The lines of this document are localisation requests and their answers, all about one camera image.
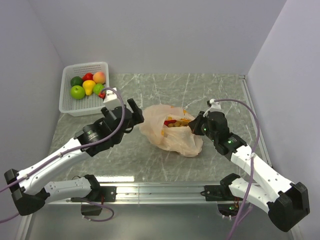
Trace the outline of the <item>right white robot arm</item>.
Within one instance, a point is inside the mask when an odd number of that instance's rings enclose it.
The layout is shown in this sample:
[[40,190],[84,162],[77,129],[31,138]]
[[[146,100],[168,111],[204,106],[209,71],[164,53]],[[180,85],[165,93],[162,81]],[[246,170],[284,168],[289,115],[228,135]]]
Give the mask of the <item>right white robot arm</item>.
[[231,174],[220,182],[220,194],[224,199],[246,199],[265,211],[271,222],[283,232],[291,230],[310,213],[307,187],[283,177],[257,156],[241,137],[230,131],[222,112],[201,111],[188,126],[193,134],[211,140],[219,154],[247,174],[252,174],[258,184],[249,186],[243,178]]

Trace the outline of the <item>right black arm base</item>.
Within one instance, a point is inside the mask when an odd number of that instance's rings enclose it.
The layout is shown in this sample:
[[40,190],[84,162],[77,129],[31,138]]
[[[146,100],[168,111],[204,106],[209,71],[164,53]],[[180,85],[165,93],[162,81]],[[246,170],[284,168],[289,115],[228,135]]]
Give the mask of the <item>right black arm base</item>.
[[222,217],[235,218],[239,211],[239,198],[231,194],[222,185],[205,185],[200,195],[206,202],[216,202],[218,212]]

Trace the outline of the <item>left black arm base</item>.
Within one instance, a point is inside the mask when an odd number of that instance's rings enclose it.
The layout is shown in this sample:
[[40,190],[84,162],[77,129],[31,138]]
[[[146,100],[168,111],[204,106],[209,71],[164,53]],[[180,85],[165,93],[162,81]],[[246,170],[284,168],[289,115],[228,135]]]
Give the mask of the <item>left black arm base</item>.
[[84,217],[98,217],[103,207],[98,205],[105,205],[105,203],[113,203],[116,200],[117,187],[116,186],[101,186],[98,193],[92,196],[84,197],[84,201],[79,197],[72,197],[72,203],[81,203],[80,212]]

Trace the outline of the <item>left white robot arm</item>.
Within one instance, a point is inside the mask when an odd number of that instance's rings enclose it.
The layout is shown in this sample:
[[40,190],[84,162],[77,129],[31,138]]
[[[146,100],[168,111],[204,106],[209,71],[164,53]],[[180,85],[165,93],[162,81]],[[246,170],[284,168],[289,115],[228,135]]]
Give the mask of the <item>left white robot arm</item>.
[[114,109],[103,107],[102,118],[84,126],[53,154],[26,169],[5,172],[19,215],[33,214],[45,204],[63,199],[81,198],[91,202],[101,199],[100,183],[92,174],[67,181],[54,181],[54,178],[78,162],[118,145],[124,134],[144,122],[143,112],[136,102],[130,98],[127,104],[129,108],[125,105]]

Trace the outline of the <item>translucent orange plastic bag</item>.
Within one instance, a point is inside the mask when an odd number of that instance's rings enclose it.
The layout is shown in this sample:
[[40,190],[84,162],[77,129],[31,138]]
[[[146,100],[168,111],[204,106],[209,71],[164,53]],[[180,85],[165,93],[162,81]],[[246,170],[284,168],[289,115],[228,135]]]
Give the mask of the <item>translucent orange plastic bag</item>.
[[194,120],[195,118],[181,107],[158,104],[142,111],[144,122],[139,124],[140,132],[158,148],[177,152],[184,157],[195,157],[203,147],[203,140],[191,132],[189,126],[167,127],[166,120]]

